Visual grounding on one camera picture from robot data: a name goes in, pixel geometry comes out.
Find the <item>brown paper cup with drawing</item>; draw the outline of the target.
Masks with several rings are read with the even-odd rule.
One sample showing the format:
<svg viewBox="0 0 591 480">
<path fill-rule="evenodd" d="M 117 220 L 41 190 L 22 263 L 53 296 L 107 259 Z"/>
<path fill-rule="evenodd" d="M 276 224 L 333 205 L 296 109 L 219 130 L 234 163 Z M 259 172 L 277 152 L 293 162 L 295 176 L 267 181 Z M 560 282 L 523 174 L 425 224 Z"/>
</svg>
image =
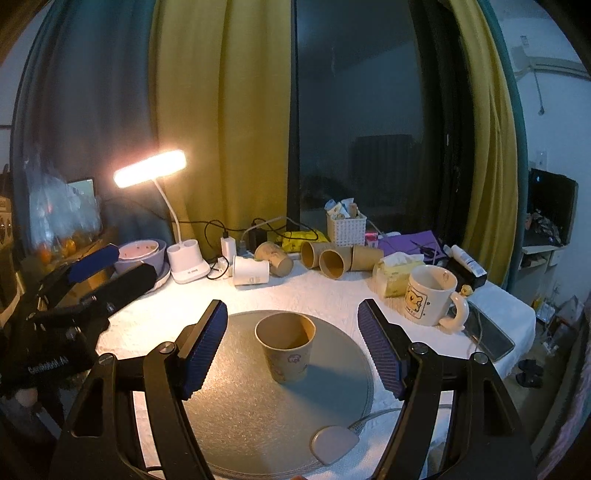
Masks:
<svg viewBox="0 0 591 480">
<path fill-rule="evenodd" d="M 314 321 L 294 312 L 273 313 L 257 322 L 254 336 L 274 381 L 286 384 L 304 379 L 316 334 Z"/>
</svg>

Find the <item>brown paper cup right lying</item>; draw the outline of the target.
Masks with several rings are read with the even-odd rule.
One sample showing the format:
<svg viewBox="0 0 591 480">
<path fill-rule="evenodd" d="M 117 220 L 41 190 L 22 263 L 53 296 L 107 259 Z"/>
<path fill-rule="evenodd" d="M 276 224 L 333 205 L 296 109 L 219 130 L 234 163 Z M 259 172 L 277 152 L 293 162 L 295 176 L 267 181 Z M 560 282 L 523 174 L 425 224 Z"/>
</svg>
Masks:
<svg viewBox="0 0 591 480">
<path fill-rule="evenodd" d="M 374 266 L 384 257 L 380 248 L 365 245 L 354 245 L 352 250 L 352 271 L 372 271 Z"/>
</svg>

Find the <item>brown paper cup middle lying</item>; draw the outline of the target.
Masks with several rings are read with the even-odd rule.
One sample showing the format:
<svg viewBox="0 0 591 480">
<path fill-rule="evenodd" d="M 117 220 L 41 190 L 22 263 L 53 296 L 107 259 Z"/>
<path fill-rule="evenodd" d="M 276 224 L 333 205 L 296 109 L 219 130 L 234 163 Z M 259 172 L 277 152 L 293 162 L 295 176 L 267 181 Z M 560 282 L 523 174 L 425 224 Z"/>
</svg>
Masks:
<svg viewBox="0 0 591 480">
<path fill-rule="evenodd" d="M 331 247 L 322 251 L 318 266 L 328 278 L 339 280 L 352 267 L 353 250 L 351 246 Z"/>
</svg>

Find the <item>purple bowl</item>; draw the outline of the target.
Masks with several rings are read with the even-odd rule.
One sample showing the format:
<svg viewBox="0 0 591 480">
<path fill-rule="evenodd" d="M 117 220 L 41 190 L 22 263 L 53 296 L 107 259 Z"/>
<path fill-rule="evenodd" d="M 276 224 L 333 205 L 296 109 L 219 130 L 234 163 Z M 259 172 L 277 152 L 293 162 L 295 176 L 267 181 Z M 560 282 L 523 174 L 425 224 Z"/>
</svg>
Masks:
<svg viewBox="0 0 591 480">
<path fill-rule="evenodd" d="M 160 275 L 164 266 L 165 248 L 166 242 L 161 239 L 136 240 L 120 245 L 114 269 L 118 274 L 122 274 L 139 264 L 149 264 L 156 274 Z"/>
</svg>

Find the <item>white plate under bowl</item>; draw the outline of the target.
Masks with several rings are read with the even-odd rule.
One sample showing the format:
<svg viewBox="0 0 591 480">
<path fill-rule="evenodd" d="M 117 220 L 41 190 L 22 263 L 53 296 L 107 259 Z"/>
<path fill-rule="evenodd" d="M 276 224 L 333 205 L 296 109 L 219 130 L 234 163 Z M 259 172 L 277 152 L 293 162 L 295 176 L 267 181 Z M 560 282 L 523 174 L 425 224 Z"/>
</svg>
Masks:
<svg viewBox="0 0 591 480">
<path fill-rule="evenodd" d="M 168 281 L 169 277 L 170 277 L 170 267 L 167 263 L 165 263 L 163 265 L 162 272 L 157 277 L 157 279 L 154 283 L 154 286 L 149 290 L 149 293 L 152 293 L 152 292 L 158 290 L 159 288 L 161 288 L 162 286 L 164 286 L 166 284 L 166 282 Z"/>
</svg>

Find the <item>white desk lamp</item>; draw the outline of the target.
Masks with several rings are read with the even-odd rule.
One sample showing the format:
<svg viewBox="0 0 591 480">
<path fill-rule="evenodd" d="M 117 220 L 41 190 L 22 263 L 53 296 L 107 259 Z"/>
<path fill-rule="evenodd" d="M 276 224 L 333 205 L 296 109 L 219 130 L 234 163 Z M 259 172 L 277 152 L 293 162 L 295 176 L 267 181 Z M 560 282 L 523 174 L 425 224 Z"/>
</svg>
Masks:
<svg viewBox="0 0 591 480">
<path fill-rule="evenodd" d="M 211 267 L 202 257 L 197 239 L 183 240 L 176 212 L 158 183 L 160 178 L 168 177 L 185 167 L 184 152 L 169 150 L 129 164 L 113 173 L 113 180 L 120 189 L 151 181 L 161 195 L 176 227 L 176 242 L 167 248 L 166 254 L 172 278 L 177 284 L 190 283 L 211 272 Z"/>
</svg>

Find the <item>round grey placemat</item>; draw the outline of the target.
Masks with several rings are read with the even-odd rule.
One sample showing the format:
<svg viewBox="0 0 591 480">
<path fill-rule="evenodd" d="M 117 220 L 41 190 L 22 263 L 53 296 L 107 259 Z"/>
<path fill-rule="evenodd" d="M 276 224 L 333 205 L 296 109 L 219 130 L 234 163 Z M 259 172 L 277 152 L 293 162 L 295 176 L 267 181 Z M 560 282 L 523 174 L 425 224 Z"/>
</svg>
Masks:
<svg viewBox="0 0 591 480">
<path fill-rule="evenodd" d="M 201 389 L 183 407 L 215 475 L 228 479 L 287 479 L 322 464 L 311 440 L 329 426 L 359 433 L 374 399 L 374 379 L 362 349 L 338 327 L 315 319 L 308 374 L 273 380 L 256 340 L 267 311 L 231 315 Z"/>
</svg>

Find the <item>white charger plug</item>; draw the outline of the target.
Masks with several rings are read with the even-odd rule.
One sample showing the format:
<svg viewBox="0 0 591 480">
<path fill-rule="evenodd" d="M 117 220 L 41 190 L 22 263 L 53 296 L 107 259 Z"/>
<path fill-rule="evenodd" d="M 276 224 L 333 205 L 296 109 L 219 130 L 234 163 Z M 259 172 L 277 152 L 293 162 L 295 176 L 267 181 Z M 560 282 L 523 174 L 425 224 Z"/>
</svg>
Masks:
<svg viewBox="0 0 591 480">
<path fill-rule="evenodd" d="M 235 238 L 231 236 L 223 236 L 221 238 L 221 254 L 226 260 L 228 260 L 229 265 L 233 264 L 236 256 Z"/>
</svg>

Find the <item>small yellow duck toy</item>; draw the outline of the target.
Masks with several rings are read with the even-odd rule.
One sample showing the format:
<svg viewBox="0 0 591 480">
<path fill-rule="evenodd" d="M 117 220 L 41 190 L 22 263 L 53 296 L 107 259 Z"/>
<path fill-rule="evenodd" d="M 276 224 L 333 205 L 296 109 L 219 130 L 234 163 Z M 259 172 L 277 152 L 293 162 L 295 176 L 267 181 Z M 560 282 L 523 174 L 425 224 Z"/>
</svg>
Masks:
<svg viewBox="0 0 591 480">
<path fill-rule="evenodd" d="M 460 294 L 464 297 L 469 297 L 474 293 L 472 287 L 470 285 L 463 285 L 461 290 L 460 290 Z"/>
</svg>

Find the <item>white black tube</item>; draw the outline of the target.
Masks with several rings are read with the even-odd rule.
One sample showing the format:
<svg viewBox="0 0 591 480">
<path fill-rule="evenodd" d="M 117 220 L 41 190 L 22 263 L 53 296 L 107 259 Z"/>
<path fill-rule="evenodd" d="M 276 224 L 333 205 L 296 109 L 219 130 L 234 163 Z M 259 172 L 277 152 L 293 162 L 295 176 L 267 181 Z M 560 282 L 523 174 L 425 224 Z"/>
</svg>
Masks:
<svg viewBox="0 0 591 480">
<path fill-rule="evenodd" d="M 453 245 L 451 252 L 452 257 L 476 278 L 488 275 L 488 272 L 460 246 Z"/>
</svg>

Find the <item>yellow tissue pack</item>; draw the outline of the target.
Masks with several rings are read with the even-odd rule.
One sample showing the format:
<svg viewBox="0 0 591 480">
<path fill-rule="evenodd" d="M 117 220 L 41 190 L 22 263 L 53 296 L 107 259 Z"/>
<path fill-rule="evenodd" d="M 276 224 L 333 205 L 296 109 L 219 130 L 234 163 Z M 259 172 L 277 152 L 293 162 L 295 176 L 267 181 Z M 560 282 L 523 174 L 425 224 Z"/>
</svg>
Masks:
<svg viewBox="0 0 591 480">
<path fill-rule="evenodd" d="M 373 285 L 383 298 L 404 296 L 414 268 L 424 265 L 423 254 L 394 252 L 382 258 L 373 269 Z"/>
</svg>

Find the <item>purple folder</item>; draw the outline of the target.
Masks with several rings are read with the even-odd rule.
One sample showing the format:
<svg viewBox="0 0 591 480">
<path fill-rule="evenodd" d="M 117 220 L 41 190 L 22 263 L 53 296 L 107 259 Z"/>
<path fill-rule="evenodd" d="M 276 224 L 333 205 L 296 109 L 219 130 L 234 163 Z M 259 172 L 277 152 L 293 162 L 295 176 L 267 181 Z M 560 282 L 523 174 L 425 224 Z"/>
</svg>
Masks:
<svg viewBox="0 0 591 480">
<path fill-rule="evenodd" d="M 379 248 L 386 255 L 404 252 L 409 255 L 423 254 L 427 259 L 445 257 L 441 244 L 431 230 L 413 234 L 384 236 L 379 239 Z"/>
</svg>

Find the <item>yellow curtain right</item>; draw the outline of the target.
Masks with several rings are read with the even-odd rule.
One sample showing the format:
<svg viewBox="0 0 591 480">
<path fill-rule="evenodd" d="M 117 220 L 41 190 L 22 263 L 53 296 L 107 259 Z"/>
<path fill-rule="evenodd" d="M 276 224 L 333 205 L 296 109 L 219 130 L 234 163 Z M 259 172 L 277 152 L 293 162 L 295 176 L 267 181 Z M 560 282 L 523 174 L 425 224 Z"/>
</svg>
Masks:
<svg viewBox="0 0 591 480">
<path fill-rule="evenodd" d="M 462 247 L 500 285 L 509 271 L 518 216 L 518 150 L 501 57 L 477 1 L 451 7 L 467 54 L 473 99 L 473 186 Z"/>
</svg>

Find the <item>white lattice basket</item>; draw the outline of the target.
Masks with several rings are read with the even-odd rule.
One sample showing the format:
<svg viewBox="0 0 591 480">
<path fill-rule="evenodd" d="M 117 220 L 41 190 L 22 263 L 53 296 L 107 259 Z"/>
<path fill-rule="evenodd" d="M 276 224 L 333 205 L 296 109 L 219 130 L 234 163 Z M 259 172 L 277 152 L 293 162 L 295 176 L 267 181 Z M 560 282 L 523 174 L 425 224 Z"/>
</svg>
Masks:
<svg viewBox="0 0 591 480">
<path fill-rule="evenodd" d="M 366 243 L 367 217 L 360 213 L 356 218 L 332 219 L 327 216 L 329 240 L 336 246 L 354 246 Z"/>
</svg>

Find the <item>dark monitor on shelf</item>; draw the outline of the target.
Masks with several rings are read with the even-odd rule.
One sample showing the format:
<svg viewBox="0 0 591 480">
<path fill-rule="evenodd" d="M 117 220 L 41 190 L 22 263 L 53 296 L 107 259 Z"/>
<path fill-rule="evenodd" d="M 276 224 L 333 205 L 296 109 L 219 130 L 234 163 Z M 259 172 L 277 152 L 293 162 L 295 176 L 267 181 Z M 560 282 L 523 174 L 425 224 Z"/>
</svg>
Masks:
<svg viewBox="0 0 591 480">
<path fill-rule="evenodd" d="M 566 246 L 570 243 L 578 183 L 561 174 L 531 169 L 528 185 L 527 245 Z"/>
</svg>

